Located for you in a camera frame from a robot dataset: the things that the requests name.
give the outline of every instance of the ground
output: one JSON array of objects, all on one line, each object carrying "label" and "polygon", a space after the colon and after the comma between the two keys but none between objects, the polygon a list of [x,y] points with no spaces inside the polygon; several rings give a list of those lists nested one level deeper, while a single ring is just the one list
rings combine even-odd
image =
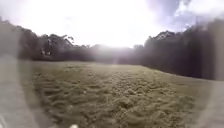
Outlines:
[{"label": "ground", "polygon": [[142,66],[29,65],[22,85],[33,86],[43,109],[59,127],[184,128],[196,122],[209,94],[207,81]]}]

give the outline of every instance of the grass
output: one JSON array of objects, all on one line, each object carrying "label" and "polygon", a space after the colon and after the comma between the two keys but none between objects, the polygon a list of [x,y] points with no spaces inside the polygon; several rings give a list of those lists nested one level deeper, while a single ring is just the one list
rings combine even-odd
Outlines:
[{"label": "grass", "polygon": [[33,86],[44,110],[61,128],[71,124],[185,128],[204,106],[196,102],[207,94],[199,86],[207,83],[203,80],[141,66],[82,62],[32,62],[31,66],[23,85]]}]

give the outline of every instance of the tree canopy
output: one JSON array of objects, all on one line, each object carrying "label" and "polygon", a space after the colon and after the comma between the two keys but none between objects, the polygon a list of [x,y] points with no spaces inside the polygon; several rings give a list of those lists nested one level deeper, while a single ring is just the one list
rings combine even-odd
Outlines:
[{"label": "tree canopy", "polygon": [[213,79],[214,30],[220,25],[224,25],[224,21],[215,20],[183,32],[164,31],[155,37],[149,36],[142,42],[144,45],[133,48],[112,48],[99,44],[76,45],[67,35],[37,36],[29,29],[0,21],[0,54],[17,51],[19,59],[33,61],[136,64],[183,76]]}]

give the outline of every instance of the sky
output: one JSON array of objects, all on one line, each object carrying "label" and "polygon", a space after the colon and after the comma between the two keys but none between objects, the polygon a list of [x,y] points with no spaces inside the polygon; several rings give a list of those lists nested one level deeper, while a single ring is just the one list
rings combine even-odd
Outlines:
[{"label": "sky", "polygon": [[79,45],[131,47],[223,14],[224,0],[0,0],[2,19]]}]

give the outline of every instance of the dry grass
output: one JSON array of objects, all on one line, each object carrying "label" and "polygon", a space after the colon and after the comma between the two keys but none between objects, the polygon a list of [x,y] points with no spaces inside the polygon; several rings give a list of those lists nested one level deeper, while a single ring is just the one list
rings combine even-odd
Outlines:
[{"label": "dry grass", "polygon": [[[31,82],[59,127],[184,128],[192,123],[196,97],[202,89],[198,85],[203,83],[141,66],[81,62],[31,65]],[[32,85],[27,80],[23,84]]]}]

